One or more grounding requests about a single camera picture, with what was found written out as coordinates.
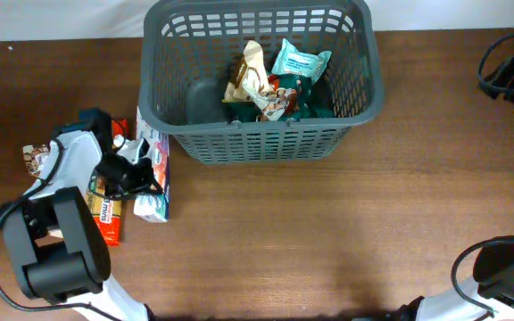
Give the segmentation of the San Remo spaghetti packet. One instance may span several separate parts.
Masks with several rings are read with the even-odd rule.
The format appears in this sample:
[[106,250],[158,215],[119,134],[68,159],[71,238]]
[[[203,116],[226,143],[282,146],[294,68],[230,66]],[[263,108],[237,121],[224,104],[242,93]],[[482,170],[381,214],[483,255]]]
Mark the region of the San Remo spaghetti packet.
[[123,201],[113,201],[102,198],[105,183],[96,174],[90,178],[85,200],[108,246],[119,246],[121,243],[121,223]]

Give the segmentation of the white Kleenex tissue multipack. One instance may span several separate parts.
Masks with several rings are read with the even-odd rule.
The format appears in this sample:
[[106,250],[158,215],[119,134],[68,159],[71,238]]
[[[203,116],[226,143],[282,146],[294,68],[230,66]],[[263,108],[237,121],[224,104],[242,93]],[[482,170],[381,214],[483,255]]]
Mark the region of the white Kleenex tissue multipack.
[[170,209],[169,137],[150,127],[137,111],[137,138],[144,138],[150,145],[146,156],[152,161],[153,175],[163,193],[138,196],[133,211],[147,222],[165,223],[169,219]]

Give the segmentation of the grey plastic shopping basket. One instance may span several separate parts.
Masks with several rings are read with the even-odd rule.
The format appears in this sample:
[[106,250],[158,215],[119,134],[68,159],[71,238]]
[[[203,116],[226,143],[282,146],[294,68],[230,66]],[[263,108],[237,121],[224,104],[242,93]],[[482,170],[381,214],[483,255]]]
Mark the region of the grey plastic shopping basket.
[[[329,51],[315,85],[330,117],[243,122],[224,103],[228,79],[249,41],[271,67],[284,41]],[[374,119],[385,90],[371,13],[362,0],[160,1],[144,19],[138,108],[205,164],[312,160]]]

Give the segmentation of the beige brown snack bag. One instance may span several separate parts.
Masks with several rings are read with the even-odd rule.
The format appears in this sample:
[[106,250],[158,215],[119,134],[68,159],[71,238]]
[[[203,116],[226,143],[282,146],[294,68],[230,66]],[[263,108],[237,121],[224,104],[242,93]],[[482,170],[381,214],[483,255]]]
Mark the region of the beige brown snack bag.
[[262,47],[249,40],[227,83],[222,102],[239,119],[276,121],[295,110],[297,96],[294,86],[283,87],[278,79],[269,81]]

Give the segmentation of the green Nescafe coffee bag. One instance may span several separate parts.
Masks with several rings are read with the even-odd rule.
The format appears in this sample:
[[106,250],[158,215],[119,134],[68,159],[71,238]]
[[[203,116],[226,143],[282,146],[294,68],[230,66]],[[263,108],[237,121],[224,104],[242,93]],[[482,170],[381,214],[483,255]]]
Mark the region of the green Nescafe coffee bag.
[[310,78],[295,74],[270,74],[268,81],[274,90],[274,96],[264,108],[259,107],[249,95],[245,95],[245,98],[234,98],[232,93],[225,94],[222,102],[227,105],[232,120],[298,121],[336,116],[322,95],[320,84],[314,86]]

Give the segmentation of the light blue snack packet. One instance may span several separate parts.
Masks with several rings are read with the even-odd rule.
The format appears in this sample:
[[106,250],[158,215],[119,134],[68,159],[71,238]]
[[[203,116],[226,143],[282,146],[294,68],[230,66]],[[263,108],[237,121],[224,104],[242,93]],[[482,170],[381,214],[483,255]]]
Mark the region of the light blue snack packet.
[[284,38],[271,73],[303,76],[315,84],[324,73],[331,56],[331,51],[323,51],[318,54],[300,52]]

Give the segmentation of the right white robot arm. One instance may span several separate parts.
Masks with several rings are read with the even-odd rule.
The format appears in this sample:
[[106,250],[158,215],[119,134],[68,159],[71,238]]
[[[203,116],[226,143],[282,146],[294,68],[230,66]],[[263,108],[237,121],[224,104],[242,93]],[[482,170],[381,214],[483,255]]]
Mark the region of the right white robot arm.
[[[514,57],[479,77],[492,99],[514,104]],[[388,320],[514,320],[514,235],[469,246],[452,264],[452,288],[418,297],[389,314]]]

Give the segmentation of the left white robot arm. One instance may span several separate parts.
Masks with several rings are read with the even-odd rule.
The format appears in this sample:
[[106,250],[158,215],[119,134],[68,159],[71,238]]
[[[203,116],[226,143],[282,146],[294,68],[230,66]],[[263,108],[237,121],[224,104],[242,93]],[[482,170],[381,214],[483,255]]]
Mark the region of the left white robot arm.
[[21,292],[43,306],[25,306],[0,285],[14,309],[37,313],[74,309],[88,320],[153,320],[112,276],[110,252],[85,195],[92,177],[105,183],[101,198],[133,199],[164,192],[153,173],[145,139],[116,145],[112,117],[83,110],[57,128],[36,182],[0,208],[0,233]]

